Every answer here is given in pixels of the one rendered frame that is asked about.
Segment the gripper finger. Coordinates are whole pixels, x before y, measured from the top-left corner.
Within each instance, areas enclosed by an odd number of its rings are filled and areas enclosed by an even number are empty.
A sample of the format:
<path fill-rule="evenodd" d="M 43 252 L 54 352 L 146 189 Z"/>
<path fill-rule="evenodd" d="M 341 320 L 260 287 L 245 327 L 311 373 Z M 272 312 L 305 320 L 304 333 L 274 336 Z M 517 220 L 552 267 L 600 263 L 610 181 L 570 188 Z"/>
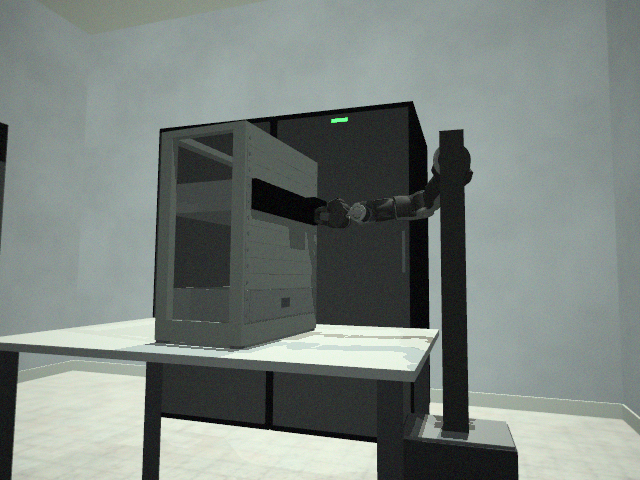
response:
<path fill-rule="evenodd" d="M 315 217 L 315 223 L 320 224 L 320 225 L 325 225 L 325 226 L 329 226 L 331 228 L 336 228 L 330 225 L 329 220 L 328 221 L 324 221 L 324 220 L 320 220 L 319 217 Z"/>
<path fill-rule="evenodd" d="M 327 207 L 318 207 L 318 208 L 315 209 L 315 217 L 319 217 L 320 218 L 320 216 L 318 214 L 322 213 L 322 212 L 329 213 L 327 211 Z"/>

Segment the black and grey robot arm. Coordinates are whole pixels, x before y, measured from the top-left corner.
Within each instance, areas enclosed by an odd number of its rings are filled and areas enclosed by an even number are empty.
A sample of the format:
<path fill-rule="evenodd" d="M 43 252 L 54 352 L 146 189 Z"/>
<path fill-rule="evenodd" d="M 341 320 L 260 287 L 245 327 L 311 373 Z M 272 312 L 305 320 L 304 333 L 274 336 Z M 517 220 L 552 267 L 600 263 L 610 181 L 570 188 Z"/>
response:
<path fill-rule="evenodd" d="M 471 156 L 469 151 L 464 147 L 464 184 L 467 185 L 473 175 L 473 171 L 470 168 Z M 428 218 L 434 215 L 434 211 L 440 208 L 440 159 L 439 159 L 439 147 L 433 156 L 433 166 L 431 169 L 433 177 L 426 185 L 425 190 L 418 191 L 409 196 L 394 196 L 393 199 L 379 199 L 375 201 L 357 202 L 350 208 L 353 210 L 355 207 L 362 209 L 362 215 L 359 218 L 349 215 L 350 218 L 359 225 L 369 224 L 381 221 L 387 221 L 396 218 L 396 220 L 418 220 Z M 426 194 L 425 194 L 426 192 Z M 428 198 L 427 197 L 430 198 Z M 367 207 L 360 205 L 366 204 L 372 209 L 372 216 L 370 217 L 370 211 Z M 412 204 L 412 210 L 411 210 Z M 369 206 L 371 205 L 371 206 Z M 414 211 L 414 212 L 413 212 Z M 369 222 L 366 222 L 369 219 Z"/>

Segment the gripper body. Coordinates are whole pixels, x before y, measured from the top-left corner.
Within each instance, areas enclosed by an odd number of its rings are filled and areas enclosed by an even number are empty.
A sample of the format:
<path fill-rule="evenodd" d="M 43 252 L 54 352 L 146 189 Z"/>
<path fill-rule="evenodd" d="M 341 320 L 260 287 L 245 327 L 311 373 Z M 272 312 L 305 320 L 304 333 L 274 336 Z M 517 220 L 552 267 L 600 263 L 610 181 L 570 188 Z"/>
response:
<path fill-rule="evenodd" d="M 351 218 L 349 215 L 353 215 L 356 218 L 362 215 L 361 208 L 355 207 L 353 210 L 350 210 L 350 206 L 345 204 L 344 200 L 340 198 L 335 198 L 328 202 L 327 211 L 330 213 L 328 218 L 330 225 L 340 229 L 345 229 L 350 226 Z"/>

